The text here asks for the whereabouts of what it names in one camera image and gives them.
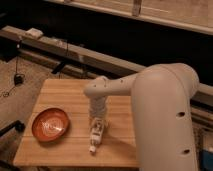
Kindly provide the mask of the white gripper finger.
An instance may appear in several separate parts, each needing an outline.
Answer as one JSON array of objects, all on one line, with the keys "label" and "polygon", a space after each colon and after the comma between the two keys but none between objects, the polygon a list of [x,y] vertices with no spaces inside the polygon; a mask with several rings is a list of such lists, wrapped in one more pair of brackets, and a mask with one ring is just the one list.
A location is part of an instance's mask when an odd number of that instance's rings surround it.
[{"label": "white gripper finger", "polygon": [[91,128],[92,128],[92,126],[93,126],[93,120],[94,120],[94,118],[92,118],[92,117],[89,117],[89,128],[90,128],[90,130],[91,130]]},{"label": "white gripper finger", "polygon": [[103,123],[104,129],[108,129],[109,122],[108,122],[107,118],[102,118],[102,123]]}]

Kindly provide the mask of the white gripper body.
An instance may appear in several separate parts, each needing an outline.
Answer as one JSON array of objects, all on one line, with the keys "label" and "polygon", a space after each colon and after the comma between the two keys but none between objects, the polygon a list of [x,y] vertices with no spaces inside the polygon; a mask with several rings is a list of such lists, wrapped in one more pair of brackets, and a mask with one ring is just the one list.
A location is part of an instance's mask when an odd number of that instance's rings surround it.
[{"label": "white gripper body", "polygon": [[89,115],[91,118],[104,118],[106,116],[106,113],[106,97],[90,99]]}]

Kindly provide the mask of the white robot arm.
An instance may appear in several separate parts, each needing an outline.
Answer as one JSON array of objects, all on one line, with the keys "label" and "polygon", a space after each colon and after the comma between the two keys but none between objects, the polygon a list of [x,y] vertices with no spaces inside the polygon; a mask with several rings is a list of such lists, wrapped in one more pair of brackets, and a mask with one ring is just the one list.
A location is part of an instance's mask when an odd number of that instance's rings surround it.
[{"label": "white robot arm", "polygon": [[183,63],[157,64],[120,79],[89,82],[90,116],[106,116],[106,98],[129,95],[142,171],[198,171],[190,99],[199,86],[196,71]]}]

